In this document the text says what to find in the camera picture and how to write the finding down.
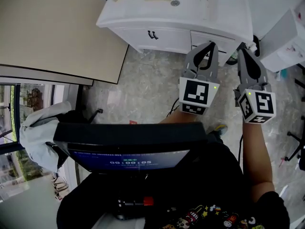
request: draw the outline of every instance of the screen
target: screen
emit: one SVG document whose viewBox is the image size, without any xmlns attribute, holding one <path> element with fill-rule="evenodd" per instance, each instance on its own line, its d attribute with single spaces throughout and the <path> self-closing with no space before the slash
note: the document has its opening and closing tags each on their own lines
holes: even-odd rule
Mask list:
<svg viewBox="0 0 305 229">
<path fill-rule="evenodd" d="M 189 150 L 152 154 L 101 154 L 71 151 L 90 171 L 151 170 L 175 167 Z"/>
</svg>

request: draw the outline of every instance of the shoe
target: shoe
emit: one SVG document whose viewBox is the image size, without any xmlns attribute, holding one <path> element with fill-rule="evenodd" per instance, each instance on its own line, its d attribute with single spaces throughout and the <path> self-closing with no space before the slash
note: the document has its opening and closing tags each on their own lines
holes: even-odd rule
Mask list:
<svg viewBox="0 0 305 229">
<path fill-rule="evenodd" d="M 228 126 L 227 125 L 219 125 L 217 126 L 214 131 L 219 133 L 219 136 L 223 136 L 227 131 L 228 131 Z"/>
</svg>

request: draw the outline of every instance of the white cloth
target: white cloth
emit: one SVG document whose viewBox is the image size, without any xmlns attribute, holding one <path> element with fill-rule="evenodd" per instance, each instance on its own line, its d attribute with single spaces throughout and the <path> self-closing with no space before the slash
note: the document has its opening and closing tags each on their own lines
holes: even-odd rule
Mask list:
<svg viewBox="0 0 305 229">
<path fill-rule="evenodd" d="M 65 114 L 70 110 L 69 102 L 52 105 L 30 114 L 20 127 L 20 144 L 27 151 L 30 159 L 53 172 L 57 172 L 58 155 L 46 145 L 46 142 L 53 142 L 59 121 L 51 117 Z"/>
<path fill-rule="evenodd" d="M 118 220 L 112 214 L 104 214 L 92 229 L 143 229 L 145 218 Z"/>
</svg>

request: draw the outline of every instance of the marble floor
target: marble floor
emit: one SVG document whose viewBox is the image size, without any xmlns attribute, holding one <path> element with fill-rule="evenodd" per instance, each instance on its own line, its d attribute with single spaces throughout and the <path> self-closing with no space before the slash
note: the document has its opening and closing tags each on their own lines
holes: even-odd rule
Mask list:
<svg viewBox="0 0 305 229">
<path fill-rule="evenodd" d="M 99 124 L 139 124 L 158 123 L 163 120 L 178 98 L 178 79 L 183 68 L 184 54 L 145 51 L 138 53 L 131 46 L 122 67 L 117 85 L 94 82 L 93 87 L 85 88 L 83 101 L 87 105 L 89 116 L 97 108 L 104 110 L 97 115 Z M 268 71 L 269 83 L 276 93 L 277 116 L 263 125 L 265 142 L 272 162 L 274 185 L 280 193 L 285 186 L 282 198 L 289 211 L 291 222 L 305 214 L 305 172 L 297 167 L 297 158 L 281 165 L 281 158 L 291 154 L 298 143 L 286 135 L 287 131 L 298 135 L 303 131 L 301 116 L 305 115 L 305 103 L 302 88 L 294 83 L 301 78 L 302 71 L 297 66 L 287 69 L 287 76 L 281 81 L 275 79 L 275 73 Z M 239 140 L 242 134 L 242 114 L 234 105 L 233 89 L 239 85 L 237 65 L 225 65 L 218 70 L 220 89 L 213 106 L 204 116 L 198 118 L 206 130 L 219 123 L 228 125 L 224 143 L 237 157 Z M 84 180 L 88 172 L 80 167 L 80 179 Z"/>
</svg>

